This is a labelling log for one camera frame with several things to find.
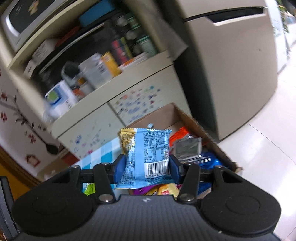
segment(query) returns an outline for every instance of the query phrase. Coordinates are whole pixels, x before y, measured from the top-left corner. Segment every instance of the refrigerator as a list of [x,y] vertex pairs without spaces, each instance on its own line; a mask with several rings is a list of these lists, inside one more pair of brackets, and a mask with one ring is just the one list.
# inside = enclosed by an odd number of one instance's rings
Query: refrigerator
[[189,46],[174,62],[192,115],[219,140],[252,118],[277,87],[264,0],[156,0]]

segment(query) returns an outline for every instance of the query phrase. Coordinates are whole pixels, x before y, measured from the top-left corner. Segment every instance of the wooden door frame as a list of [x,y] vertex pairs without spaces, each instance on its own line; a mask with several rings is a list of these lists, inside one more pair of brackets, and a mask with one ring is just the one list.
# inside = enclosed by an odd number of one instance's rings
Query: wooden door frame
[[0,146],[0,164],[12,175],[29,188],[39,185],[41,182],[23,169],[11,156]]

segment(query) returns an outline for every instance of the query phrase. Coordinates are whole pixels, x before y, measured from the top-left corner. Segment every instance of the blue snack package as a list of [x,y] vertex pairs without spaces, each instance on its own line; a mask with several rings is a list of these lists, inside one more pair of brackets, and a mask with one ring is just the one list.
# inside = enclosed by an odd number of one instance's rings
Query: blue snack package
[[171,130],[121,129],[123,152],[127,155],[125,172],[116,189],[138,189],[174,183],[169,168]]
[[[210,156],[211,157],[211,161],[210,162],[206,162],[206,163],[202,163],[200,164],[200,167],[202,169],[213,169],[214,166],[216,165],[222,165],[223,164],[219,161],[219,159],[216,157],[216,155],[212,152],[206,152],[202,154],[203,156]],[[199,189],[198,189],[198,195],[203,193],[204,191],[208,190],[211,187],[211,183],[200,183],[199,185]]]

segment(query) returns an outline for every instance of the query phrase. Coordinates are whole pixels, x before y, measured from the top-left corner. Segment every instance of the white tiled floor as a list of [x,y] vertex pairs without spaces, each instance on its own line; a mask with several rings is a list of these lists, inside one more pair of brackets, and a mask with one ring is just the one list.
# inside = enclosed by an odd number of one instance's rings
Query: white tiled floor
[[270,101],[219,145],[244,168],[244,178],[279,201],[275,234],[296,241],[296,45]]

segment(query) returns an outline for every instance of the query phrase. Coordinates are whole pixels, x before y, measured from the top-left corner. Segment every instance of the purple snack package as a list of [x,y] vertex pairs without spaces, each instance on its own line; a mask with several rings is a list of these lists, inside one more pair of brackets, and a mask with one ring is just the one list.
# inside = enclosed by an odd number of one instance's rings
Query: purple snack package
[[145,195],[148,191],[150,191],[152,188],[156,187],[157,185],[152,185],[149,187],[144,187],[144,188],[139,188],[139,189],[135,189],[133,191],[133,194],[136,196],[142,196]]

